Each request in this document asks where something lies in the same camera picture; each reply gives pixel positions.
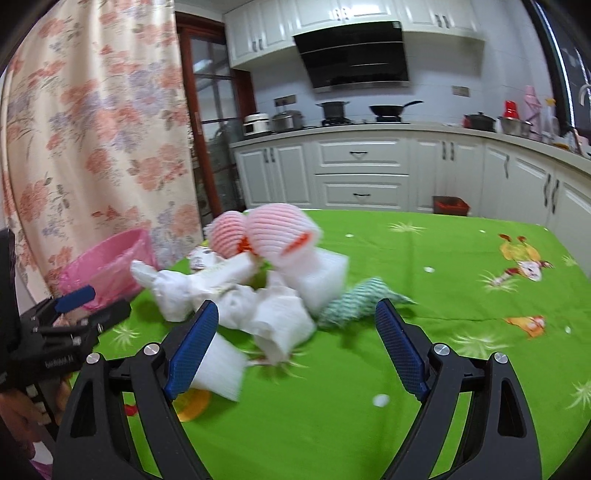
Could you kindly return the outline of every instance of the human hand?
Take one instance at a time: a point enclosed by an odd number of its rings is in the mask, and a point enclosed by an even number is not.
[[[36,427],[43,415],[31,399],[18,390],[0,393],[0,416],[27,457],[33,458],[33,442],[41,441]]]

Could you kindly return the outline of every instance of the floral curtain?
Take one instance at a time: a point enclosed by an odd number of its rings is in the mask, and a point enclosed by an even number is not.
[[[161,267],[202,239],[172,0],[61,0],[7,71],[7,224],[33,298],[118,232],[146,228]]]

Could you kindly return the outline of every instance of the pink plastic bag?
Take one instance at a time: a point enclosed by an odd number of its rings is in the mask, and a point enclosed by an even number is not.
[[[91,285],[96,297],[84,305],[91,312],[121,298],[132,297],[141,290],[129,272],[132,260],[141,260],[157,268],[150,234],[145,229],[118,233],[76,258],[62,270],[60,290],[65,295]]]

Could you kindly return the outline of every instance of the pink bottle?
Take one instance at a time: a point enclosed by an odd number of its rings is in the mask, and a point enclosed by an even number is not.
[[[535,94],[535,89],[528,85],[525,87],[525,119],[531,122],[530,138],[538,142],[542,141],[542,103]]]

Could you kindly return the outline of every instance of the green tablecloth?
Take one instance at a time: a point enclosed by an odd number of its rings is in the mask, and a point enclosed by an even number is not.
[[[529,402],[548,478],[577,442],[591,417],[591,287],[556,237],[543,227],[487,219],[413,213],[312,211],[324,230],[321,246],[348,255],[348,285],[381,277],[418,302],[400,309],[431,340],[463,355],[507,353]],[[519,236],[554,268],[541,281],[520,275],[493,288],[488,279],[516,266],[499,251]],[[185,262],[179,269],[188,270]],[[98,351],[131,355],[170,328],[150,295],[132,316],[106,332]],[[543,316],[545,332],[531,338],[507,317]],[[246,334],[220,328],[241,349]],[[371,322],[318,332],[284,369],[247,370],[239,403],[213,396],[207,410],[185,423],[215,480],[376,480],[403,441],[419,403],[407,394]],[[376,407],[376,395],[390,402]],[[433,474],[448,469],[467,413],[462,394]],[[130,419],[146,469],[157,468]]]

